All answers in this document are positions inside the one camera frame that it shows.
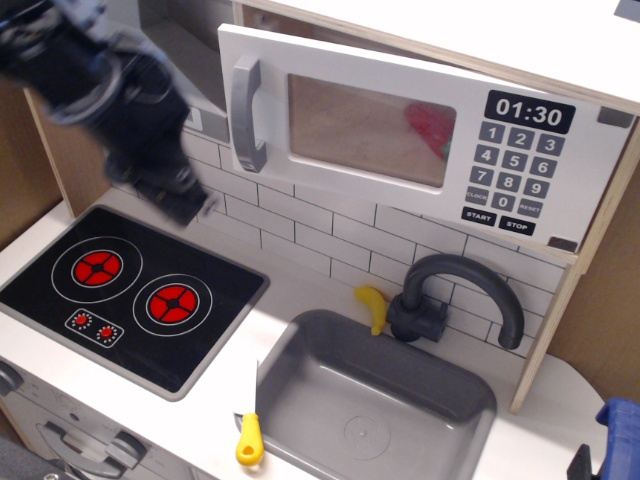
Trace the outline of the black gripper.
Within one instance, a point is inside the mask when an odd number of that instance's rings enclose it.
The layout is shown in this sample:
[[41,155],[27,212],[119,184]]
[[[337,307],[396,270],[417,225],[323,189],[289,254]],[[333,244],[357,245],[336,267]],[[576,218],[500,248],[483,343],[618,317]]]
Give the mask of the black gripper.
[[108,150],[110,179],[133,186],[181,227],[211,206],[181,141],[188,113],[164,67],[134,64],[94,122],[94,133]]

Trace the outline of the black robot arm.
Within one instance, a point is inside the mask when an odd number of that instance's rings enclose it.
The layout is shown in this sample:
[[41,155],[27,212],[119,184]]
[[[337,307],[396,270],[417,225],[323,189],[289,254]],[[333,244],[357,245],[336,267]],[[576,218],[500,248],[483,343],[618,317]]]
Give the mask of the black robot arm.
[[106,32],[99,1],[4,1],[1,73],[35,90],[48,118],[78,125],[107,153],[106,176],[186,226],[217,203],[181,141],[189,114],[165,55]]

